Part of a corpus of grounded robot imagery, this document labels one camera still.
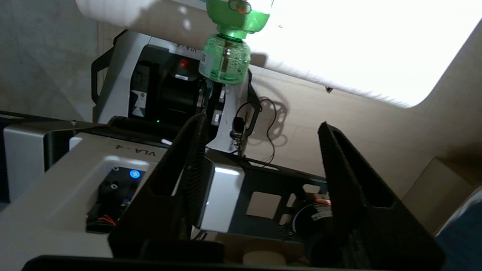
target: rectangular hole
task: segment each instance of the rectangular hole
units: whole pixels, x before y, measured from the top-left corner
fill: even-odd
[[[289,214],[284,214],[281,216],[281,219],[280,219],[280,222],[278,223],[278,225],[284,225],[288,222],[290,222],[290,219],[291,219],[291,216]]]
[[[320,192],[320,189],[321,189],[321,187],[318,186],[318,185],[312,185],[312,184],[304,184],[304,185],[303,185],[303,190],[304,190],[306,193],[317,194],[317,193]]]
[[[281,196],[279,195],[253,192],[246,214],[273,219],[280,201]]]
[[[291,193],[290,197],[288,198],[288,202],[286,203],[286,207],[292,207],[293,203],[295,203],[296,195]]]

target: gray floor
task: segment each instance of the gray floor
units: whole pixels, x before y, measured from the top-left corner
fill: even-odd
[[[97,48],[74,0],[1,0],[0,110],[90,121]]]

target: bright light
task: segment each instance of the bright light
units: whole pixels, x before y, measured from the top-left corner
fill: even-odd
[[[139,178],[139,177],[141,176],[141,173],[140,173],[138,170],[133,169],[133,170],[131,170],[131,171],[129,172],[129,175],[130,175],[132,178],[137,179],[137,178]]]
[[[227,169],[227,168],[217,167],[214,170],[216,172],[219,172],[219,173],[226,173],[226,174],[229,174],[229,175],[239,175],[239,172],[234,171],[234,170],[230,170],[230,169]]]

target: red wire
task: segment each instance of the red wire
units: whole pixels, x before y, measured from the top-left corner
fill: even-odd
[[[112,224],[116,224],[116,222],[108,215],[104,215],[105,218],[109,219]]]
[[[109,219],[107,219],[107,218],[105,218],[105,217],[99,217],[97,220],[107,221],[107,222],[109,222],[110,224],[113,224],[114,226],[116,225],[116,223],[112,223],[112,221],[110,221]]]

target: bottle label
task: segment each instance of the bottle label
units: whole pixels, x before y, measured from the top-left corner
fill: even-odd
[[[224,2],[247,2],[251,5],[251,10],[258,11],[265,14],[271,13],[271,6],[273,5],[273,0],[221,0]]]
[[[314,208],[316,209],[317,213],[311,216],[311,219],[313,219],[313,221],[333,216],[331,206],[327,204],[319,203],[314,205]]]
[[[211,73],[211,70],[213,69],[213,61],[214,57],[212,54],[206,54],[205,52],[202,52],[199,65],[200,72],[209,75]]]

